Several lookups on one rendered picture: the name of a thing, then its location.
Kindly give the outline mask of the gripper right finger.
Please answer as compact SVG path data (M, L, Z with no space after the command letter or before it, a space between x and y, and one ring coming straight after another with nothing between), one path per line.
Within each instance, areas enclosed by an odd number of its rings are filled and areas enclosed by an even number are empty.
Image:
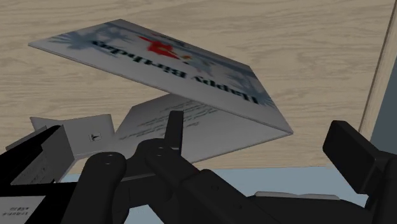
M331 122L323 152L357 194L368 196L371 224L397 224L397 155L378 150L343 120Z

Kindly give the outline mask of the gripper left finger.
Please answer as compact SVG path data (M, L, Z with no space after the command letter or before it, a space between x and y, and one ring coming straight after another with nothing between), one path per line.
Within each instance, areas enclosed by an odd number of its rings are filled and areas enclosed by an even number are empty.
M281 224L214 172L181 156L183 111L171 111L165 136L141 143L144 164L179 201L178 224ZM113 200L127 170L117 152L92 155L76 184L61 224L113 224Z

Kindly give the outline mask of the white greeting card, red print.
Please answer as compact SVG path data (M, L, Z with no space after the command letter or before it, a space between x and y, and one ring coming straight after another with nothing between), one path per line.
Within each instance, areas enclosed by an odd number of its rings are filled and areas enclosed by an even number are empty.
M126 20L31 42L52 53L164 91L131 107L104 145L131 157L165 134L169 113L184 113L182 155L198 162L290 136L292 128L245 64Z

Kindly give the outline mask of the white and black box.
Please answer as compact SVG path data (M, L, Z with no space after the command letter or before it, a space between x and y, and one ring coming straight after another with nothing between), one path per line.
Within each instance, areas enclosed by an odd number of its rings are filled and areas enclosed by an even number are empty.
M124 224L115 190L125 157L100 152L76 183L60 180L74 162L61 125L43 128L0 154L0 224Z

